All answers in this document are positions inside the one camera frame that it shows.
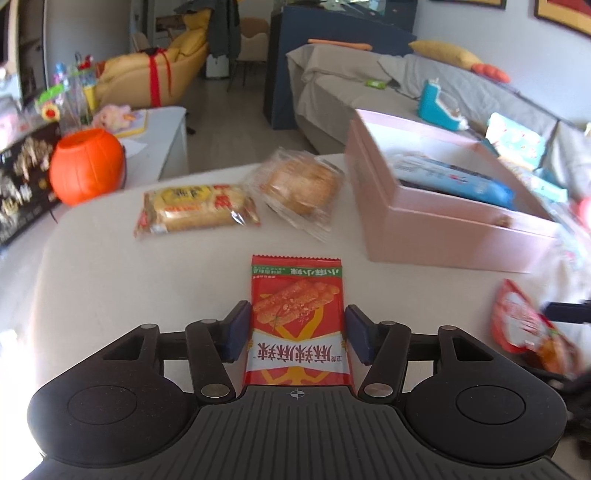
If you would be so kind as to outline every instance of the screw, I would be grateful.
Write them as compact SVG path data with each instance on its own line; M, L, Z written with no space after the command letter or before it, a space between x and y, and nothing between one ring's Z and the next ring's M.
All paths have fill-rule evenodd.
M392 387L385 383L370 383L363 389L363 391L370 397L374 398L385 398L394 393Z
M201 389L201 395L207 398L223 398L230 393L230 388L221 383L210 383Z

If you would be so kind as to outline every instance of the blue toy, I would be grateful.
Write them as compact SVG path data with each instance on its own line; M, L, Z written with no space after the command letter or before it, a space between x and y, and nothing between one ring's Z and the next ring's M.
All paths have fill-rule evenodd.
M460 115L459 110L451 105L455 100L447 95L447 104L443 99L441 86L437 80L428 80L425 82L425 88L418 104L418 115L423 120L435 124L439 127L447 128L453 132L457 130L466 130L468 128L467 120Z

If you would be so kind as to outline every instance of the pink stuffed toy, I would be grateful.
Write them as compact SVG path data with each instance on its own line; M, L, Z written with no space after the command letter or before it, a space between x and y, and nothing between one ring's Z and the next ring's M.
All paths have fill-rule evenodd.
M129 105L105 105L92 119L92 127L113 133L129 128L133 120L135 115L131 113Z

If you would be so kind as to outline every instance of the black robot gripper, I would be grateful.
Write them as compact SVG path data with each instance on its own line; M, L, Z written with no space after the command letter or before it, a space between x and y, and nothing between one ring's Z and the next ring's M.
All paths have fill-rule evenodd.
M184 332L142 325L39 389L28 421L45 458L27 480L540 480L567 421L547 384L466 332L418 335L351 305L346 331L371 365L344 386L249 385L224 369L251 308ZM164 377L189 362L194 393ZM434 374L402 392L409 361Z

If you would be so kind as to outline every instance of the hanging clothes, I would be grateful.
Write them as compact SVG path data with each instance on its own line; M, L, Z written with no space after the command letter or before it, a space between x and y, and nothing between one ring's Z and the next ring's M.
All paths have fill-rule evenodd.
M209 53L214 58L222 55L235 59L240 54L240 13L237 0L190 0L174 11L178 14L199 12L204 8L212 10L207 29Z

